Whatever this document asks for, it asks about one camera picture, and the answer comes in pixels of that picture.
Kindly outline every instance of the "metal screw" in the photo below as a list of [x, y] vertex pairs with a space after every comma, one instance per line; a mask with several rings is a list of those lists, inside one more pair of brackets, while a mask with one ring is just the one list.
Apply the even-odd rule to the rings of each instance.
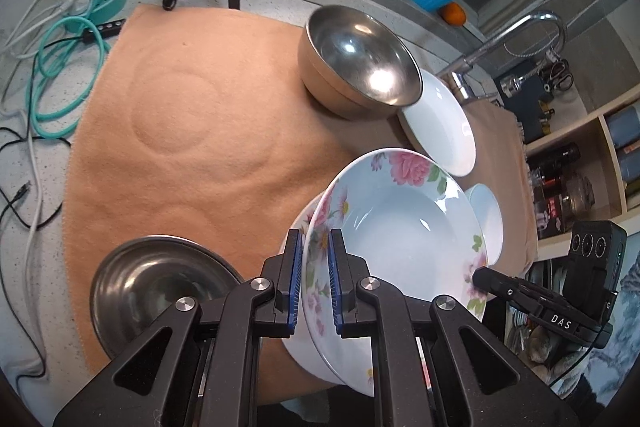
[[181, 312], [188, 312], [196, 305], [196, 301], [193, 297], [180, 297], [175, 301], [175, 307]]
[[375, 277], [365, 277], [360, 281], [360, 286], [366, 290], [375, 290], [376, 288], [380, 288], [380, 281]]
[[271, 286], [271, 282], [269, 279], [265, 279], [264, 277], [256, 277], [251, 281], [251, 288], [261, 292], [262, 290], [266, 290], [269, 286]]
[[448, 295], [440, 295], [436, 299], [436, 305], [441, 310], [449, 311], [456, 307], [456, 300]]

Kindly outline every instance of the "bottle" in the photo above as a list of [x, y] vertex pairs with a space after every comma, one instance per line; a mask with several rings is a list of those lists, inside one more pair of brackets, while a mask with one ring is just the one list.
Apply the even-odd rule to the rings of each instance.
[[527, 160], [529, 168], [540, 168], [543, 179], [556, 178], [562, 173], [562, 168], [580, 159], [580, 149], [574, 142], [556, 149], [543, 152]]

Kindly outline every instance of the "floral plate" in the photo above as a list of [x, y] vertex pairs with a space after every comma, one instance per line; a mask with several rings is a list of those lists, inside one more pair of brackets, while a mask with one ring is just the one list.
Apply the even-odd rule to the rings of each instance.
[[[302, 243], [304, 244], [306, 234], [309, 229], [309, 222], [314, 215], [314, 210], [320, 201], [322, 194], [318, 194], [309, 204], [298, 214], [298, 217], [289, 227], [290, 229], [299, 229], [302, 232]], [[284, 251], [285, 243], [287, 242], [287, 236], [285, 235], [280, 251]], [[288, 339], [283, 339], [282, 343], [287, 348], [289, 354], [293, 359], [306, 371], [318, 377], [321, 380], [331, 383], [342, 384], [342, 380], [336, 377], [331, 369], [327, 367], [324, 360], [320, 357], [316, 346], [314, 346], [311, 340], [311, 335], [306, 327], [306, 320], [304, 317], [304, 310], [302, 303], [298, 306], [298, 322], [296, 324], [296, 333], [291, 335]]]
[[322, 195], [302, 258], [302, 303], [311, 338], [326, 365], [352, 389], [373, 396], [371, 346], [369, 339], [342, 339], [335, 332], [326, 260], [328, 233], [335, 228], [372, 275], [418, 299], [451, 295], [482, 319], [486, 295], [471, 275], [486, 266], [486, 251], [458, 184], [410, 150], [361, 156]]

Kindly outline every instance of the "kitchen counter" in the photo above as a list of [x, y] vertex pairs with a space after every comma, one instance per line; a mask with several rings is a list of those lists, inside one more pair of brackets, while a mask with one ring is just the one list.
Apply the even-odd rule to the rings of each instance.
[[[401, 36], [419, 33], [420, 28], [416, 28], [417, 25], [370, 1], [329, 1], [343, 1], [342, 4], [350, 4], [350, 6], [367, 11]], [[140, 2], [160, 4], [161, 0], [127, 0], [122, 16], [128, 16], [135, 5]], [[186, 0], [181, 1], [180, 6], [225, 7], [226, 0]], [[242, 10], [298, 26], [304, 25], [309, 14], [317, 6], [318, 4], [308, 0], [241, 0]], [[430, 47], [438, 49], [444, 58], [419, 48], [409, 40], [404, 39], [404, 41], [415, 55], [418, 64], [428, 70], [439, 70], [456, 55], [456, 51], [448, 44], [428, 35], [414, 39], [414, 41], [432, 42], [433, 46]], [[41, 109], [45, 112], [54, 110], [77, 96], [93, 73], [96, 56], [94, 48], [79, 52], [44, 96]], [[21, 88], [24, 87], [29, 68], [30, 64], [21, 66], [9, 91], [6, 107], [20, 107], [24, 103], [24, 91]], [[482, 80], [482, 84], [486, 86], [485, 89], [493, 86], [491, 79], [486, 74], [482, 74], [482, 71], [474, 72], [474, 76]], [[70, 123], [81, 114], [81, 111], [82, 107], [68, 115], [66, 120], [56, 126]], [[5, 120], [2, 125], [16, 128], [20, 132], [24, 131], [17, 118]], [[63, 198], [68, 154], [68, 148], [58, 142], [38, 142], [36, 144], [36, 156], [44, 188], [43, 216], [49, 216]], [[11, 197], [23, 183], [31, 179], [27, 147], [23, 144], [14, 146], [5, 150], [3, 155], [2, 165], [6, 167], [2, 169], [2, 174], [0, 174], [0, 185]], [[35, 190], [32, 188], [20, 206], [20, 211], [27, 218], [27, 221], [30, 221], [33, 215], [34, 200]], [[28, 407], [45, 426], [52, 423], [58, 410], [90, 378], [69, 305], [63, 259], [63, 218], [64, 212], [62, 216], [57, 217], [36, 236], [32, 251], [34, 263], [30, 280], [34, 295], [37, 296], [42, 333], [47, 347], [47, 378], [43, 380], [24, 379], [20, 383]], [[18, 314], [21, 317], [26, 315], [20, 297], [22, 295], [20, 266], [27, 235], [28, 231], [19, 225], [15, 217], [8, 217], [4, 220], [0, 236], [2, 269], [8, 292], [12, 296], [13, 302], [16, 303]], [[0, 359], [8, 378], [11, 379], [12, 363], [33, 360], [33, 353], [22, 332], [10, 316], [6, 302], [3, 300], [0, 301], [0, 320], [8, 325], [0, 330], [0, 345], [2, 346]]]

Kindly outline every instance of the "brown towel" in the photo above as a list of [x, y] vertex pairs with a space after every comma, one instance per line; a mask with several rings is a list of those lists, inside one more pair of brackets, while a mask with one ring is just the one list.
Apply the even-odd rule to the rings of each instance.
[[[396, 119], [347, 122], [311, 99], [298, 74], [301, 31], [226, 9], [139, 6], [130, 17], [88, 100], [66, 184], [66, 272], [92, 371], [108, 359], [92, 328], [89, 290], [98, 264], [117, 245], [151, 233], [178, 235], [254, 277], [278, 253], [299, 211], [347, 163], [376, 148], [408, 146]], [[498, 200], [513, 193], [517, 208], [518, 165], [497, 171], [491, 162], [498, 143], [522, 154], [513, 118], [479, 112], [470, 114], [482, 144], [472, 175], [499, 172]], [[514, 234], [526, 228], [522, 219]], [[520, 249], [525, 240], [516, 243], [508, 253], [511, 274], [528, 262]], [[329, 385], [300, 368], [280, 341], [265, 339], [261, 403]]]
[[476, 165], [458, 183], [465, 190], [477, 183], [492, 190], [504, 226], [494, 267], [512, 277], [522, 275], [538, 254], [538, 234], [520, 128], [512, 112], [486, 100], [465, 105], [465, 113], [476, 140]]

